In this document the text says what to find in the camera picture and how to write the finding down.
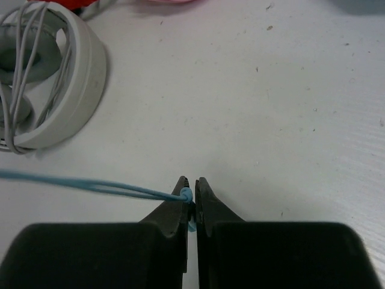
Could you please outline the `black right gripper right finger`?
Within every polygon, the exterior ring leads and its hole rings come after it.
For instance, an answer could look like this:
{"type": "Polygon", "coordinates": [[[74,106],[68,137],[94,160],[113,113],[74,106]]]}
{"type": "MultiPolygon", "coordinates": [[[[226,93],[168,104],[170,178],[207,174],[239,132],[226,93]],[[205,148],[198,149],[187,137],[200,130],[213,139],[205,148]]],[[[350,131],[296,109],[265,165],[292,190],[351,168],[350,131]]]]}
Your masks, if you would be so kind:
{"type": "Polygon", "coordinates": [[[360,236],[333,222],[248,222],[195,184],[200,288],[380,288],[360,236]]]}

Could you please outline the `pink blue cat-ear headphones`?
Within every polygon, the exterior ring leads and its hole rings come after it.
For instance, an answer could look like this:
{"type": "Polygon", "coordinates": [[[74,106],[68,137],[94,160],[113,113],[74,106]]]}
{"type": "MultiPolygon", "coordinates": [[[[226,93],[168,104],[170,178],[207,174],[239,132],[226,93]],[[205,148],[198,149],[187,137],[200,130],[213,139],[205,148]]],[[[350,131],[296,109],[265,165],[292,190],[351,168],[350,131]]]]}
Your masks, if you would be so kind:
{"type": "Polygon", "coordinates": [[[189,187],[185,185],[177,190],[177,194],[170,194],[120,182],[104,181],[98,179],[46,176],[4,169],[1,170],[1,179],[8,181],[25,181],[39,184],[56,185],[59,187],[73,188],[93,193],[108,194],[111,196],[161,200],[166,202],[184,202],[191,207],[195,205],[193,192],[189,187]]]}

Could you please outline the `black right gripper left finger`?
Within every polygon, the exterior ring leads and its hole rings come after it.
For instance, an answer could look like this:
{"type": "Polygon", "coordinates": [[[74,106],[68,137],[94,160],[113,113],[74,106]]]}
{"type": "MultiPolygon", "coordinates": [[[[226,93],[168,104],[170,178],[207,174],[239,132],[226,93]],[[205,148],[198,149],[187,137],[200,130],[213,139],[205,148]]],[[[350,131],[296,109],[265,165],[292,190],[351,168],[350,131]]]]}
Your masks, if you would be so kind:
{"type": "Polygon", "coordinates": [[[138,223],[37,223],[1,263],[2,288],[180,288],[189,205],[162,202],[138,223]]]}

